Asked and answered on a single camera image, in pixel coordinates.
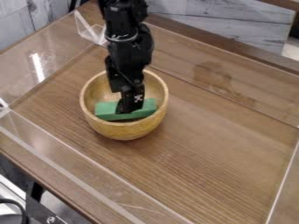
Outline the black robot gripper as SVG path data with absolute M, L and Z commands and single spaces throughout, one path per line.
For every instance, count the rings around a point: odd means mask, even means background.
M 144 69 L 152 62 L 154 41 L 149 30 L 134 30 L 124 35 L 105 32 L 108 56 L 106 79 L 113 93 L 120 92 L 117 114 L 129 114 L 144 106 Z

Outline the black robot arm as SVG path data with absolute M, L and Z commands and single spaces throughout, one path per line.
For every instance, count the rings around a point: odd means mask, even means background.
M 144 105 L 144 69 L 150 64 L 154 42 L 144 23 L 145 0 L 97 0 L 105 21 L 106 78 L 110 91 L 120 93 L 116 113 L 126 114 Z

